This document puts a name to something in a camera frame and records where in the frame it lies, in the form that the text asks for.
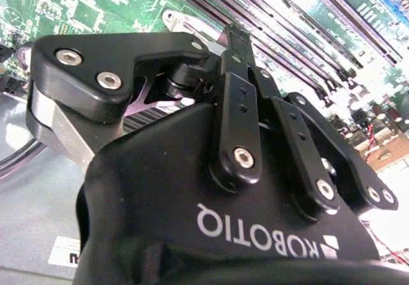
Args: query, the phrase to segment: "motherboard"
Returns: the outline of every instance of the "motherboard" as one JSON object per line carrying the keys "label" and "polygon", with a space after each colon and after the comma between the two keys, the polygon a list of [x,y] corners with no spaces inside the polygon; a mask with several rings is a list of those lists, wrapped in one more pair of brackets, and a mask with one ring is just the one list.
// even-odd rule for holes
{"label": "motherboard", "polygon": [[409,135],[408,17],[409,0],[0,0],[0,74],[24,89],[44,35],[184,31],[222,52],[236,23],[283,95],[301,92],[369,155]]}

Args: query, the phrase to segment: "silver screw head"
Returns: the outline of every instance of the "silver screw head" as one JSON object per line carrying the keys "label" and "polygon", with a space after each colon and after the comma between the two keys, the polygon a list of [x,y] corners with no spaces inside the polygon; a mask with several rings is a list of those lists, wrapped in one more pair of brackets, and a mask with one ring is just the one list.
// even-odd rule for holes
{"label": "silver screw head", "polygon": [[202,47],[200,44],[198,44],[197,42],[195,42],[195,41],[192,42],[192,46],[193,46],[195,49],[203,50],[203,47]]}
{"label": "silver screw head", "polygon": [[371,197],[373,201],[378,202],[378,203],[381,201],[381,197],[379,196],[379,193],[377,193],[374,188],[367,187],[366,191],[368,192],[369,196]]}
{"label": "silver screw head", "polygon": [[269,79],[271,76],[266,70],[261,71],[262,76],[264,76],[266,79]]}
{"label": "silver screw head", "polygon": [[334,189],[326,181],[319,179],[316,182],[318,190],[321,194],[328,200],[333,200],[335,198]]}
{"label": "silver screw head", "polygon": [[235,148],[235,160],[245,169],[254,166],[254,158],[249,151],[244,148]]}
{"label": "silver screw head", "polygon": [[241,63],[242,61],[240,60],[239,57],[237,57],[236,55],[232,55],[231,56],[235,61],[237,61],[238,63]]}
{"label": "silver screw head", "polygon": [[66,66],[78,66],[82,63],[80,54],[73,50],[59,50],[56,52],[57,60]]}
{"label": "silver screw head", "polygon": [[302,105],[305,105],[305,100],[304,100],[304,98],[302,97],[302,96],[297,96],[297,101],[300,103],[300,104],[302,104]]}
{"label": "silver screw head", "polygon": [[96,76],[96,81],[105,89],[117,90],[122,86],[122,80],[111,72],[101,72]]}
{"label": "silver screw head", "polygon": [[394,197],[392,196],[392,194],[390,194],[388,190],[382,189],[382,194],[383,194],[383,197],[386,199],[386,201],[388,201],[390,204],[395,203]]}

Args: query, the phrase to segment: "white label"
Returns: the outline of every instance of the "white label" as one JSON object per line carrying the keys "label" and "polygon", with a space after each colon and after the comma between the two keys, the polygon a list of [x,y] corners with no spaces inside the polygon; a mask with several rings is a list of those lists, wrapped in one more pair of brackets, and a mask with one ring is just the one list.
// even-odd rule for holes
{"label": "white label", "polygon": [[77,268],[79,251],[78,239],[58,236],[51,250],[49,264]]}
{"label": "white label", "polygon": [[[214,210],[207,208],[202,203],[197,205],[201,211],[197,215],[197,225],[203,234],[207,237],[218,237],[223,233],[223,229],[226,232],[226,241],[229,243],[235,243],[245,247],[255,246],[262,251],[274,250],[281,256],[293,258],[320,258],[320,252],[318,250],[318,244],[315,241],[308,240],[306,238],[301,239],[297,235],[285,235],[282,231],[273,229],[269,230],[261,224],[253,224],[250,229],[245,226],[243,219],[234,219],[230,215],[224,215],[223,218]],[[204,223],[205,217],[207,219],[213,219],[216,225],[212,228],[207,228]],[[237,225],[238,237],[233,237],[231,230]],[[256,231],[259,231],[261,235],[264,234],[265,238],[259,242],[256,238]],[[324,243],[320,243],[322,254],[327,259],[337,259],[337,250],[339,250],[338,239],[332,235],[323,235]]]}

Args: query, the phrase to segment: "red wire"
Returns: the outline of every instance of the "red wire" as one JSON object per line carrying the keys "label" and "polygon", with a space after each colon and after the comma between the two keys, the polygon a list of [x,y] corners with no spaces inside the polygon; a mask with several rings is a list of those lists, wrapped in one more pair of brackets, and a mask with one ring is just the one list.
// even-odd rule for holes
{"label": "red wire", "polygon": [[371,232],[372,236],[375,238],[377,242],[379,242],[381,245],[383,245],[391,254],[394,256],[398,261],[400,261],[402,264],[406,264],[409,266],[409,263],[405,261],[401,256],[399,256],[396,252],[392,251],[383,241],[381,241],[375,233],[372,231],[372,229],[369,226],[366,226],[366,228]]}
{"label": "red wire", "polygon": [[[375,142],[375,135],[373,133],[373,125],[372,124],[370,124],[369,127],[368,127],[368,134],[370,135],[370,138],[369,138],[369,146],[368,146],[367,152],[373,147],[373,144]],[[366,158],[365,158],[366,162],[368,161],[370,155],[371,155],[370,153],[368,155],[366,155]]]}

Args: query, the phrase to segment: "robotiq logo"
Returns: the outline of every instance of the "robotiq logo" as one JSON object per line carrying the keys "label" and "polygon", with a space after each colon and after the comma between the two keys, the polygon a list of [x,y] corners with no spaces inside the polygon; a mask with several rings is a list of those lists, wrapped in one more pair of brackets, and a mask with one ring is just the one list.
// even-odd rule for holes
{"label": "robotiq logo", "polygon": [[[338,239],[335,236],[323,235],[325,243],[319,243],[320,253],[318,244],[312,240],[300,238],[297,235],[285,235],[277,229],[269,232],[261,224],[253,224],[250,229],[246,229],[242,219],[232,221],[229,215],[224,215],[223,220],[217,212],[205,207],[203,204],[200,203],[197,206],[201,209],[197,215],[197,225],[207,237],[219,237],[224,231],[227,242],[244,247],[255,246],[265,252],[275,249],[278,254],[286,257],[320,258],[321,255],[324,255],[327,259],[337,259],[339,246]],[[237,224],[237,237],[232,237],[231,229],[233,224]]]}

